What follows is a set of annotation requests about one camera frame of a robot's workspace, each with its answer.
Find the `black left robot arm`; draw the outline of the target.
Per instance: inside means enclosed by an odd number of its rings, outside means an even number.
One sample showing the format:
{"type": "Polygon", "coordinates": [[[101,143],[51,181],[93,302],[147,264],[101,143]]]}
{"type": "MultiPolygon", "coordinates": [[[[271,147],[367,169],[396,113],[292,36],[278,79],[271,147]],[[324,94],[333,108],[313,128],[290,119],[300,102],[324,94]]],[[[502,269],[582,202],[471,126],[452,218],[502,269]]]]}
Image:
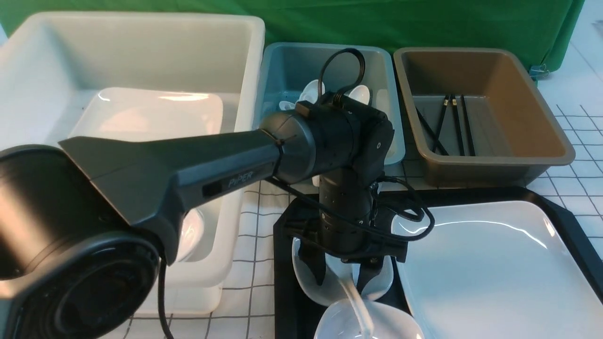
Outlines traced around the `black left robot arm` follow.
{"type": "Polygon", "coordinates": [[[315,175],[324,214],[290,234],[341,259],[405,259],[375,226],[393,138],[383,112],[341,94],[267,116],[253,131],[128,142],[72,137],[1,152],[1,337],[96,339],[131,317],[175,262],[185,215],[252,183],[315,175]]]}

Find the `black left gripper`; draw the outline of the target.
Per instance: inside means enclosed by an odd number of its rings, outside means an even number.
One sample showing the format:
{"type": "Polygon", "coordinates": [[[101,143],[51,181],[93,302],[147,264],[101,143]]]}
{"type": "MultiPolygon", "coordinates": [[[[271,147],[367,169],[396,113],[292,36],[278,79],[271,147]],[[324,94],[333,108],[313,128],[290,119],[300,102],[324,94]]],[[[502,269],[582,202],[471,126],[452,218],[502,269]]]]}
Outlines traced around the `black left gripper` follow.
{"type": "Polygon", "coordinates": [[[391,217],[385,214],[385,200],[377,189],[387,181],[381,175],[364,186],[352,177],[322,175],[317,195],[299,195],[285,210],[284,233],[302,241],[299,258],[318,286],[325,280],[327,253],[359,262],[356,289],[361,295],[385,294],[378,278],[384,262],[380,257],[404,262],[408,250],[407,240],[386,230],[391,217]]]}

